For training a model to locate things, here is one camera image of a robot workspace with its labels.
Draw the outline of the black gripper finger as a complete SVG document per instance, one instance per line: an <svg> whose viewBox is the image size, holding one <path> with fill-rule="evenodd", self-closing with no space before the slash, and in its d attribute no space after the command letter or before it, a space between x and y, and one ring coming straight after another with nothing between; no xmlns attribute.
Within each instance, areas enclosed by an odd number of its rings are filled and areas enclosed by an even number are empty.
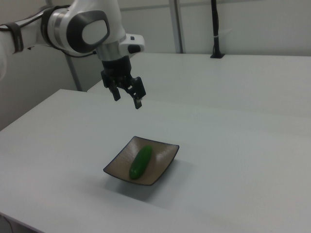
<svg viewBox="0 0 311 233"><path fill-rule="evenodd" d="M113 95L114 101L118 101L121 98L118 86L115 82L110 85L110 92Z"/></svg>
<svg viewBox="0 0 311 233"><path fill-rule="evenodd" d="M141 100L146 95L146 91L141 77L131 78L125 91L133 98L136 109L142 106Z"/></svg>

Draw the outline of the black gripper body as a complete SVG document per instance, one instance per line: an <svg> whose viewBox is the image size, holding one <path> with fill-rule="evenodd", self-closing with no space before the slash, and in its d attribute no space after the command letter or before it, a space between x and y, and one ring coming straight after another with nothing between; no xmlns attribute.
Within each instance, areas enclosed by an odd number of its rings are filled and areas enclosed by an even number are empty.
<svg viewBox="0 0 311 233"><path fill-rule="evenodd" d="M104 87L110 90L110 85L115 82L118 88L125 90L131 75L131 62L129 56L124 56L114 61L102 61L103 71L101 72Z"/></svg>

